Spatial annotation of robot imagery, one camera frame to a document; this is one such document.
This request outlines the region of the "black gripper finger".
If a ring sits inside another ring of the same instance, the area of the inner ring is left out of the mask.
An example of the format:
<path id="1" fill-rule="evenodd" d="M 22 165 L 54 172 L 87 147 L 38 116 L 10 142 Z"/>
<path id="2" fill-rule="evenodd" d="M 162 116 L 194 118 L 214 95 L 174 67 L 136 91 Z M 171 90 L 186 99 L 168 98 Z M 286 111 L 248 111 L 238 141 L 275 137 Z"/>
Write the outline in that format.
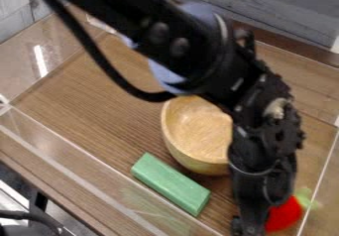
<path id="1" fill-rule="evenodd" d="M 264 223 L 271 203 L 260 179 L 234 177 L 232 189 L 239 214 L 231 222 L 232 236 L 264 236 Z"/>

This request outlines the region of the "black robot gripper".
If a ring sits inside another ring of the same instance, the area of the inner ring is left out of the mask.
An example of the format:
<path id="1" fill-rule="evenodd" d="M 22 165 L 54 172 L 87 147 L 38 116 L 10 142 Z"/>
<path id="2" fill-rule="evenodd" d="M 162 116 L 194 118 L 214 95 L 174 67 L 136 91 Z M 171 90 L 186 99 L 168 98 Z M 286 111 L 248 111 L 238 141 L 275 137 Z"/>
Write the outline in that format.
<path id="1" fill-rule="evenodd" d="M 301 116 L 290 87 L 267 72 L 230 102 L 234 138 L 228 158 L 236 202 L 279 205 L 294 191 L 295 152 L 303 146 Z"/>

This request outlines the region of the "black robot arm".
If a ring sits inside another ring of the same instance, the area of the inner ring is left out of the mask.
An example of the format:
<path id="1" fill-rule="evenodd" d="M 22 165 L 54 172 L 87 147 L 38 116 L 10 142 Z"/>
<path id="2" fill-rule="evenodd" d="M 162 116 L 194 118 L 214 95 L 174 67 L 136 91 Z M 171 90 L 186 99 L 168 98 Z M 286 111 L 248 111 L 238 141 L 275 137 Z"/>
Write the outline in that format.
<path id="1" fill-rule="evenodd" d="M 232 117 L 228 159 L 239 215 L 232 236 L 266 236 L 275 207 L 294 192 L 303 147 L 302 119 L 291 88 L 256 56 L 255 34 L 204 4 L 170 0 L 44 0 L 110 79 L 132 96 L 163 102 L 198 95 Z M 108 24 L 151 61 L 164 89 L 134 86 L 108 62 L 76 17 L 72 3 Z"/>

